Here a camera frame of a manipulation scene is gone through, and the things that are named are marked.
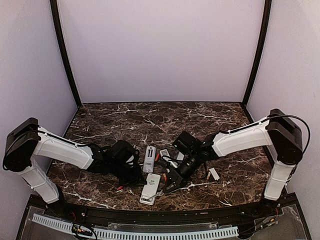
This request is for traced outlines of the clear handled screwdriver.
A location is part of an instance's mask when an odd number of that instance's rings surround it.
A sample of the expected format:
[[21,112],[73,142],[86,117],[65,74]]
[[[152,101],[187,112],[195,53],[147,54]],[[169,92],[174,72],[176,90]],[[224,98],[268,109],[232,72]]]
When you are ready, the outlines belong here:
[[153,198],[158,197],[158,196],[162,196],[162,195],[164,195],[163,191],[159,191],[159,192],[157,192],[156,194],[148,197],[148,200],[149,200],[149,199],[153,199]]

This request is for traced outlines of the white remote with battery compartment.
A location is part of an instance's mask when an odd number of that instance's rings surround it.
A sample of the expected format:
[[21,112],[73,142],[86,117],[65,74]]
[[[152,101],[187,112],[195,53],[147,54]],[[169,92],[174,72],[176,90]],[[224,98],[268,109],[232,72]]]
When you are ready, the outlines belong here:
[[156,159],[156,148],[154,146],[147,146],[144,156],[143,168],[144,173],[152,173]]

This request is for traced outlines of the white remote with green buttons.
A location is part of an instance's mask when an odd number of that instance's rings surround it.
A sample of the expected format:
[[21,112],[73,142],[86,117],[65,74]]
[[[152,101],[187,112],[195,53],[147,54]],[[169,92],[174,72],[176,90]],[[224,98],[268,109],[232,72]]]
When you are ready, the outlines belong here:
[[139,202],[141,204],[152,206],[155,202],[156,194],[160,184],[161,176],[159,174],[149,173],[146,178],[147,184],[143,187]]

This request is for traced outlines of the white battery cover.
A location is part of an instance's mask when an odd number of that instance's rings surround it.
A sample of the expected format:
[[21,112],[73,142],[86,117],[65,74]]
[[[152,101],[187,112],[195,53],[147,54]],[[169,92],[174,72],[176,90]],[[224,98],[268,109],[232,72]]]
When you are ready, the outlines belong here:
[[218,173],[214,167],[210,168],[209,172],[211,173],[211,175],[215,181],[218,181],[220,179],[220,176],[218,175]]
[[179,152],[178,155],[177,155],[177,157],[176,157],[176,160],[177,160],[177,161],[183,161],[183,160],[184,160],[184,156],[185,156],[184,154],[182,154],[181,152]]

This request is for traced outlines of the white remote with QR label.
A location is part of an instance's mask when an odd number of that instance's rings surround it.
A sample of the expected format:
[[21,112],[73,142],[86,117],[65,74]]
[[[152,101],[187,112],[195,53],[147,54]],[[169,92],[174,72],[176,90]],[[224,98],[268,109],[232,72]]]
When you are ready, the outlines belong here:
[[167,149],[163,149],[159,151],[161,157],[170,157],[170,154]]

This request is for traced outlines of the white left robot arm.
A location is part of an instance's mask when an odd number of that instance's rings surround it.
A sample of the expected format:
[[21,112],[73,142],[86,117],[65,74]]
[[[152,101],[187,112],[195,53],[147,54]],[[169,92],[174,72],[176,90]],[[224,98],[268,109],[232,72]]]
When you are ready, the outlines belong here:
[[144,186],[146,180],[138,163],[140,152],[129,142],[119,140],[112,146],[77,143],[49,132],[29,118],[10,132],[6,138],[2,167],[20,175],[51,210],[67,218],[70,206],[63,201],[58,186],[44,173],[36,156],[58,160],[94,174],[111,174],[121,187]]

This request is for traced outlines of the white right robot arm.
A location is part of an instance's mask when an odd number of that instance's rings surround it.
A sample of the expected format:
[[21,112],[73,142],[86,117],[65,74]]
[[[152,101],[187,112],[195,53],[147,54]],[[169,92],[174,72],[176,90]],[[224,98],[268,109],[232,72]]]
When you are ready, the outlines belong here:
[[302,130],[293,121],[294,118],[275,108],[256,122],[209,134],[204,140],[183,131],[172,145],[184,155],[184,159],[169,170],[163,192],[168,194],[186,186],[195,171],[206,162],[245,150],[272,147],[276,152],[276,160],[264,188],[264,199],[255,205],[255,213],[266,217],[274,210],[274,201],[280,198],[304,155]]

